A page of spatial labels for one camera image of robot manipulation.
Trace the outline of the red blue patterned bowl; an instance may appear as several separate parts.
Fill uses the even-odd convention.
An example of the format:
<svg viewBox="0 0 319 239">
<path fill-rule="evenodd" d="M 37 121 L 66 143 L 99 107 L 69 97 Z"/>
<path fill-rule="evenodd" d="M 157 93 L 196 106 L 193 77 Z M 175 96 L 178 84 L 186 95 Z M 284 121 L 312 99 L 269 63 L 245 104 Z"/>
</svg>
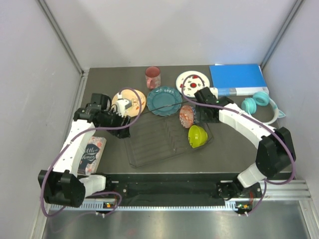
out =
<svg viewBox="0 0 319 239">
<path fill-rule="evenodd" d="M 189 105 L 184 105 L 180 108 L 179 120 L 184 128 L 190 128 L 195 124 L 196 112 L 195 108 Z"/>
</svg>

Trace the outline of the lime green bowl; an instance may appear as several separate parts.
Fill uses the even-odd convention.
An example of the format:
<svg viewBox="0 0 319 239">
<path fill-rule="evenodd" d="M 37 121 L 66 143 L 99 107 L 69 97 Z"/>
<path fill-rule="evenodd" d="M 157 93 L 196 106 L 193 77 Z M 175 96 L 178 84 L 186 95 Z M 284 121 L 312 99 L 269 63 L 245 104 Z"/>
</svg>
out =
<svg viewBox="0 0 319 239">
<path fill-rule="evenodd" d="M 198 148 L 206 144 L 208 140 L 208 134 L 204 128 L 193 125 L 189 128 L 188 140 L 192 148 Z"/>
</svg>

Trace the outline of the white watermelon plate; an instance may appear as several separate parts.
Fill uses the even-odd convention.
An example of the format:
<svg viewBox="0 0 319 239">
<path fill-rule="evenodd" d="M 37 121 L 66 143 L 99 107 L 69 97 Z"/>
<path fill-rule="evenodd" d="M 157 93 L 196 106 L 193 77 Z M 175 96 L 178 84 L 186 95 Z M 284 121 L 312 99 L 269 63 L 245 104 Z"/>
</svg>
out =
<svg viewBox="0 0 319 239">
<path fill-rule="evenodd" d="M 175 86 L 180 93 L 182 90 L 188 98 L 195 98 L 195 93 L 204 87 L 210 87 L 210 80 L 198 71 L 182 72 L 175 81 Z"/>
</svg>

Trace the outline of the black wire dish rack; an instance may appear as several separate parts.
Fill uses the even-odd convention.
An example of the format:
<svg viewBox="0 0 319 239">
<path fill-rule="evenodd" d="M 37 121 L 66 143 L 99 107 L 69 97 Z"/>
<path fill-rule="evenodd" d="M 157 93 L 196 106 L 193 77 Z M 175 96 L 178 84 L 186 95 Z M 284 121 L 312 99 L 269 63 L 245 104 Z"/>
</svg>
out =
<svg viewBox="0 0 319 239">
<path fill-rule="evenodd" d="M 199 122 L 197 125 L 207 132 L 208 139 L 204 145 L 192 148 L 188 139 L 189 129 L 182 126 L 179 113 L 165 117 L 143 114 L 130 127 L 130 137 L 124 139 L 130 166 L 138 168 L 176 156 L 187 156 L 205 148 L 213 142 L 213 133 L 207 123 Z"/>
</svg>

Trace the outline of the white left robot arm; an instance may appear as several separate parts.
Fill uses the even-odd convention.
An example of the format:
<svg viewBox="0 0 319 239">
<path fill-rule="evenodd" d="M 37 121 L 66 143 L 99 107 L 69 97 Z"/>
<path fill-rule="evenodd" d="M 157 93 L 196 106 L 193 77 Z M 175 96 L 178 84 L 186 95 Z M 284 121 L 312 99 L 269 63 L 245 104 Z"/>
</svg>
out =
<svg viewBox="0 0 319 239">
<path fill-rule="evenodd" d="M 113 104 L 107 95 L 94 93 L 85 107 L 76 110 L 58 159 L 38 175 L 44 202 L 78 208 L 86 197 L 94 193 L 104 198 L 112 194 L 113 185 L 107 182 L 105 176 L 94 174 L 78 178 L 78 168 L 86 146 L 98 127 L 105 128 L 118 138 L 130 135 L 127 125 L 131 119 L 125 116 L 125 112 L 131 105 L 131 100 L 121 94 Z"/>
</svg>

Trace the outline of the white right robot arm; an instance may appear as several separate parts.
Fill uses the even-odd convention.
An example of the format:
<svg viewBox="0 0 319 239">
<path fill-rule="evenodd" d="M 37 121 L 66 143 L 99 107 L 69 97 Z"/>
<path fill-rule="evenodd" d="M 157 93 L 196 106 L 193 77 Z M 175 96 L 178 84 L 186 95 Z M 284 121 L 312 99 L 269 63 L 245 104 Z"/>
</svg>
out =
<svg viewBox="0 0 319 239">
<path fill-rule="evenodd" d="M 252 185 L 276 176 L 288 166 L 292 167 L 290 178 L 294 178 L 296 154 L 287 128 L 276 129 L 254 119 L 230 98 L 216 98 L 208 87 L 194 95 L 196 105 L 208 120 L 230 126 L 257 148 L 255 162 L 233 179 L 232 195 L 246 196 Z"/>
</svg>

